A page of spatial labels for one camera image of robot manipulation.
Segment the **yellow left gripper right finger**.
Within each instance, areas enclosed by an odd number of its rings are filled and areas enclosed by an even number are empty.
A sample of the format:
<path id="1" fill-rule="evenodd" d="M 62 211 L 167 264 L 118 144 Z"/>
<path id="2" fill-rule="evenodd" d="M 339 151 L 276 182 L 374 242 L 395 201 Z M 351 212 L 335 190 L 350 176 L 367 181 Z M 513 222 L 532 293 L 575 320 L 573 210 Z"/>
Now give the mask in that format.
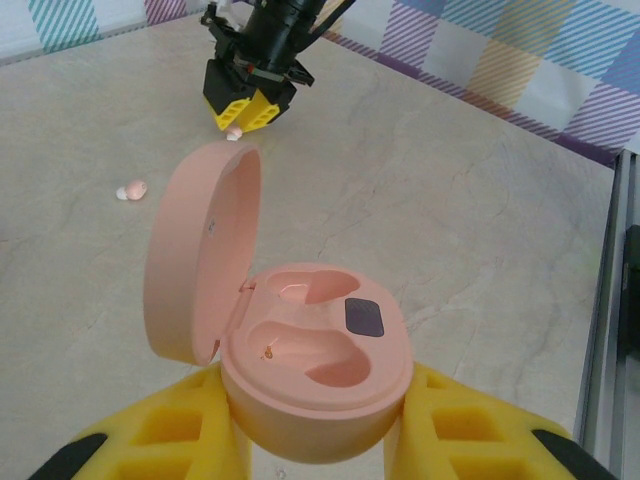
<path id="1" fill-rule="evenodd" d="M 384 438 L 387 479 L 609 479 L 559 424 L 414 367 L 401 416 Z"/>

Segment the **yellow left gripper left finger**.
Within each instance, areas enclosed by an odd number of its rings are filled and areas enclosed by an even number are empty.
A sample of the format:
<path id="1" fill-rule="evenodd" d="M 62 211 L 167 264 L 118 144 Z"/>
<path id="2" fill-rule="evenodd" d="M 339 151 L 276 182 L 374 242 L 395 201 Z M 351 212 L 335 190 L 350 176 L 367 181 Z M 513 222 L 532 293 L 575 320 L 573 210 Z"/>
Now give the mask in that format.
<path id="1" fill-rule="evenodd" d="M 32 479 L 248 479 L 251 445 L 234 430 L 213 364 L 85 428 Z"/>

